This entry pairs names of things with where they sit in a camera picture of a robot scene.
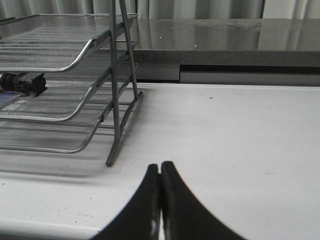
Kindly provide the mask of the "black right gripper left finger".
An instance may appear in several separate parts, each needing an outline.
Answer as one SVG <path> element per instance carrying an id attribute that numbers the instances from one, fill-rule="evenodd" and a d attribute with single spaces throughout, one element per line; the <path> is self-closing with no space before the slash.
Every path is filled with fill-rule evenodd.
<path id="1" fill-rule="evenodd" d="M 160 231 L 160 174 L 150 164 L 136 192 L 93 240 L 157 240 Z"/>

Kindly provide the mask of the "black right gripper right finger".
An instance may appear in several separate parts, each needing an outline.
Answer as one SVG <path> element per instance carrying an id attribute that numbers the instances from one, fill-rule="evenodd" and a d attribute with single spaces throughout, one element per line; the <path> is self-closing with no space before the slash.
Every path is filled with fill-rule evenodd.
<path id="1" fill-rule="evenodd" d="M 166 240 L 243 240 L 217 219 L 185 184 L 171 161 L 161 164 L 160 202 Z"/>

